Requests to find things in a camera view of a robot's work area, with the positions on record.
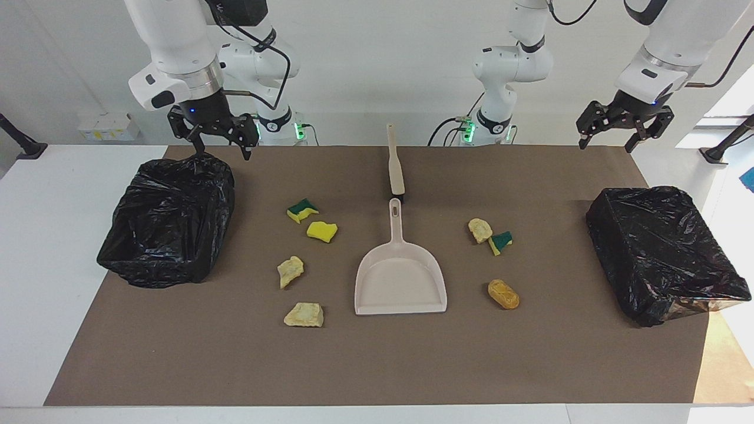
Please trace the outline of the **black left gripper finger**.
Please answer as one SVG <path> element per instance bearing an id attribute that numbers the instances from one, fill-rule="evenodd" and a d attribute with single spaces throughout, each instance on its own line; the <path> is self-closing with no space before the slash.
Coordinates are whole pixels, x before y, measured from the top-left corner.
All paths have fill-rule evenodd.
<path id="1" fill-rule="evenodd" d="M 640 143 L 650 138 L 662 136 L 674 118 L 675 114 L 670 107 L 661 107 L 652 116 L 632 114 L 630 123 L 635 132 L 626 142 L 626 153 L 632 153 Z"/>
<path id="2" fill-rule="evenodd" d="M 617 108 L 612 104 L 603 105 L 598 101 L 592 101 L 576 120 L 577 132 L 580 140 L 580 150 L 584 150 L 590 140 L 599 133 L 608 131 L 614 127 Z"/>

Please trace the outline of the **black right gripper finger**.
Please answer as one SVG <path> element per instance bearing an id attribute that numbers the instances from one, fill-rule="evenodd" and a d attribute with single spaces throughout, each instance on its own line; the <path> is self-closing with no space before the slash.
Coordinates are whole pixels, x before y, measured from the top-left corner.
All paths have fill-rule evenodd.
<path id="1" fill-rule="evenodd" d="M 200 136 L 203 128 L 200 124 L 195 124 L 193 127 L 189 128 L 186 116 L 178 105 L 173 105 L 170 108 L 168 112 L 168 122 L 171 126 L 173 136 L 193 145 L 194 150 L 196 151 L 193 155 L 194 157 L 201 157 L 204 155 L 205 145 Z"/>
<path id="2" fill-rule="evenodd" d="M 252 150 L 259 144 L 260 136 L 255 118 L 256 116 L 253 114 L 231 117 L 230 144 L 237 145 L 240 148 L 245 161 L 250 161 Z"/>

